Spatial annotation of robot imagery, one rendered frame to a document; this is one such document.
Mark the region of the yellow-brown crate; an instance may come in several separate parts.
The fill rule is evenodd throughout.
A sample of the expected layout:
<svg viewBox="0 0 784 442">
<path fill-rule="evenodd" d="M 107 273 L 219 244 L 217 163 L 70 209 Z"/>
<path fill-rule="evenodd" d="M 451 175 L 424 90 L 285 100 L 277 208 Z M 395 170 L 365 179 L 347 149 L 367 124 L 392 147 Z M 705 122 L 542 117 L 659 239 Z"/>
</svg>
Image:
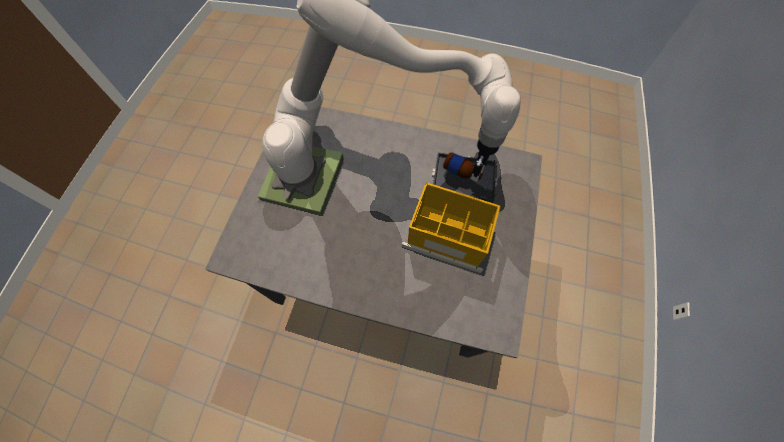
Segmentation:
<svg viewBox="0 0 784 442">
<path fill-rule="evenodd" d="M 499 205 L 425 183 L 409 226 L 408 244 L 478 267 L 488 254 L 499 209 Z"/>
</svg>

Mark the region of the orange and blue bottle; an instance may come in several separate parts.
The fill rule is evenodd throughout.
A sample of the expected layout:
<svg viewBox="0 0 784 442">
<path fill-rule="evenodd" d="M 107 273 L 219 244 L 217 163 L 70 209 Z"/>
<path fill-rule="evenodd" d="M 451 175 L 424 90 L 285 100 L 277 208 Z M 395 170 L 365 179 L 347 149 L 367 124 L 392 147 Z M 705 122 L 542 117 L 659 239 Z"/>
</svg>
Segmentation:
<svg viewBox="0 0 784 442">
<path fill-rule="evenodd" d="M 444 161 L 444 169 L 462 177 L 470 178 L 475 165 L 470 160 L 461 157 L 453 152 L 449 153 Z"/>
</svg>

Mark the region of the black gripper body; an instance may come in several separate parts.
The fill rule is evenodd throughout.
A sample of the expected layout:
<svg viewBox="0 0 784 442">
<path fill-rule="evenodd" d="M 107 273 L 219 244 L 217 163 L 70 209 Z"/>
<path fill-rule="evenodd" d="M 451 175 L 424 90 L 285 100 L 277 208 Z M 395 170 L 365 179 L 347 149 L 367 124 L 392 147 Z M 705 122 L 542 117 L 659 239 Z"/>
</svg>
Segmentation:
<svg viewBox="0 0 784 442">
<path fill-rule="evenodd" d="M 487 157 L 487 155 L 493 155 L 493 154 L 495 154 L 495 153 L 498 151 L 498 148 L 499 148 L 499 147 L 498 147 L 498 148 L 490 148 L 490 147 L 487 147 L 487 146 L 483 145 L 483 144 L 480 142 L 480 140 L 478 140 L 477 147 L 478 147 L 478 150 L 480 151 L 479 158 L 480 158 L 481 156 L 483 156 L 483 159 L 482 159 L 482 160 L 485 160 L 485 159 L 486 159 L 486 157 Z"/>
</svg>

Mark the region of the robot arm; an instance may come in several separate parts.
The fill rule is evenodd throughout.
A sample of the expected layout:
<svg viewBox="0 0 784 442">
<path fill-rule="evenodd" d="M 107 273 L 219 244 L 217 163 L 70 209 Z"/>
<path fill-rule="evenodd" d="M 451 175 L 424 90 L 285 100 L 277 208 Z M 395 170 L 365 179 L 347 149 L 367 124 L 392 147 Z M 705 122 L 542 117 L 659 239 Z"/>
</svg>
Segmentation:
<svg viewBox="0 0 784 442">
<path fill-rule="evenodd" d="M 284 198 L 290 200 L 294 192 L 311 197 L 326 162 L 312 156 L 312 137 L 323 102 L 320 88 L 338 45 L 412 72 L 464 71 L 481 96 L 478 137 L 487 147 L 501 146 L 514 126 L 521 100 L 501 56 L 418 48 L 373 12 L 369 0 L 298 0 L 297 10 L 309 28 L 294 77 L 284 84 L 274 123 L 262 139 L 277 174 L 271 186 L 284 189 Z"/>
</svg>

